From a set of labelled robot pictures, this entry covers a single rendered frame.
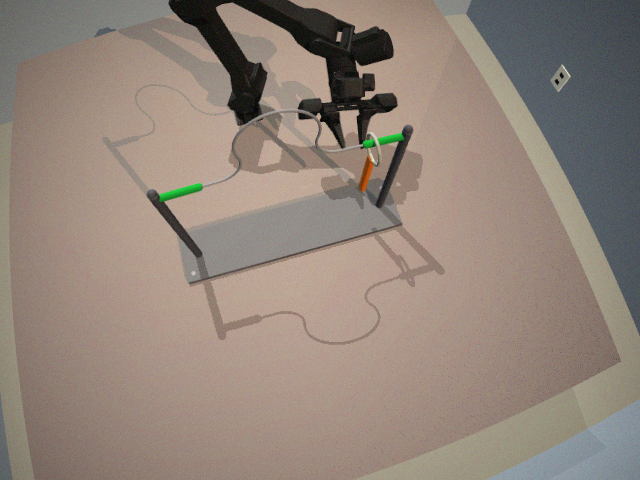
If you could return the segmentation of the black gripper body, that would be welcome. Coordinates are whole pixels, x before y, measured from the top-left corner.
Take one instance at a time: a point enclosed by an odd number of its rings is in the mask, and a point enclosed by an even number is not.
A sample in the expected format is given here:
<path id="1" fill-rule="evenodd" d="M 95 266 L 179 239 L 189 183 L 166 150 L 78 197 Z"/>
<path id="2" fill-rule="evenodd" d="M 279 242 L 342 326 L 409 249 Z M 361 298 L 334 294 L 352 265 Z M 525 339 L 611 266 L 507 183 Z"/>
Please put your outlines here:
<path id="1" fill-rule="evenodd" d="M 333 79 L 334 72 L 341 72 L 342 77 L 351 77 L 351 72 L 357 71 L 354 67 L 342 67 L 337 69 L 332 69 L 329 71 L 329 87 L 331 90 L 331 82 Z M 355 105 L 355 106 L 350 106 Z M 356 106 L 357 105 L 357 106 Z M 337 107 L 338 106 L 338 107 Z M 340 107 L 339 107 L 340 106 Z M 344 106 L 344 107 L 341 107 Z M 378 113 L 387 113 L 392 109 L 394 110 L 397 106 L 397 99 L 393 93 L 382 93 L 375 94 L 369 100 L 361 100 L 361 97 L 357 96 L 349 96 L 348 98 L 339 98 L 334 97 L 332 101 L 329 103 L 322 103 L 320 98 L 310 98 L 303 99 L 298 109 L 304 110 L 313 114 L 315 117 L 318 113 L 320 113 L 321 117 L 325 113 L 331 113 L 336 111 L 345 111 L 345 110 L 359 110 L 359 114 L 363 110 L 369 109 L 378 109 Z"/>

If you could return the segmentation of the orange bar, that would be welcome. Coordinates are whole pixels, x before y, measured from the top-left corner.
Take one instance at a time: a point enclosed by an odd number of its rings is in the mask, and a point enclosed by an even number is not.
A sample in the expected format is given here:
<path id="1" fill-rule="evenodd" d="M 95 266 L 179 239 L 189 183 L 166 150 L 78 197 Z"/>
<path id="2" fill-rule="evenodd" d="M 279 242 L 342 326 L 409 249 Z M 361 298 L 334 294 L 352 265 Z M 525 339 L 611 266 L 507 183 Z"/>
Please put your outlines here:
<path id="1" fill-rule="evenodd" d="M 371 148 L 367 148 L 367 158 L 364 164 L 364 168 L 363 168 L 363 175 L 361 178 L 361 182 L 359 184 L 361 192 L 366 190 L 366 187 L 368 185 L 368 179 L 372 170 L 373 165 L 376 167 L 379 167 L 381 165 L 382 162 L 382 152 L 381 152 L 381 147 L 380 147 L 380 143 L 376 137 L 376 135 L 373 132 L 370 132 L 367 134 L 366 140 L 370 140 L 370 137 L 372 137 L 375 141 L 376 147 L 377 147 L 377 152 L 378 152 L 378 162 L 376 162 L 372 156 L 371 153 Z"/>

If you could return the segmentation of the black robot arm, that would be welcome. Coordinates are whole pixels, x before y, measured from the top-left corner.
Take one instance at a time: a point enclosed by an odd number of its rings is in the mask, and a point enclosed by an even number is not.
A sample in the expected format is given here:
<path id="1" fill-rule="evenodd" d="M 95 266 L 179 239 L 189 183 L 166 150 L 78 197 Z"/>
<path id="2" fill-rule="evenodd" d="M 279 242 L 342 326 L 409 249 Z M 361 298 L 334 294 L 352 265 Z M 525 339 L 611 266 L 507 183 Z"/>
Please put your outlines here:
<path id="1" fill-rule="evenodd" d="M 259 102 L 268 73 L 261 63 L 246 59 L 217 13 L 216 7 L 226 3 L 235 3 L 289 31 L 302 48 L 326 57 L 328 73 L 342 67 L 357 69 L 356 61 L 360 66 L 366 66 L 394 57 L 392 40 L 385 30 L 376 26 L 355 34 L 354 25 L 316 8 L 297 6 L 289 0 L 169 0 L 171 10 L 183 22 L 199 29 L 227 69 L 232 87 L 228 107 L 234 110 L 239 126 L 262 115 Z M 342 32 L 340 42 L 336 42 L 338 32 Z M 341 72 L 333 73 L 332 98 L 362 98 L 365 91 L 374 89 L 374 74 L 363 73 L 359 78 L 358 71 L 352 71 L 351 77 L 342 77 Z"/>

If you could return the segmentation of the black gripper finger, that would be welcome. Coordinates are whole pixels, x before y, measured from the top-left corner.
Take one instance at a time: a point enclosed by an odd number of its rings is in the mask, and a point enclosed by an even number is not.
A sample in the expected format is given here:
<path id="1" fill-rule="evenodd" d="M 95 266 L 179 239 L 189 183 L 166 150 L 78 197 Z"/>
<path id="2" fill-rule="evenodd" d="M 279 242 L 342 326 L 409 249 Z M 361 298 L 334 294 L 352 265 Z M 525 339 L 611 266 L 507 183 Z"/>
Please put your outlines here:
<path id="1" fill-rule="evenodd" d="M 377 113 L 378 113 L 378 109 L 369 109 L 369 110 L 363 110 L 357 116 L 359 145 L 361 145 L 366 139 L 368 126 L 370 124 L 369 123 L 370 118 Z"/>
<path id="2" fill-rule="evenodd" d="M 345 139 L 341 130 L 339 112 L 325 113 L 320 118 L 320 122 L 325 122 L 335 135 L 341 149 L 346 149 Z"/>

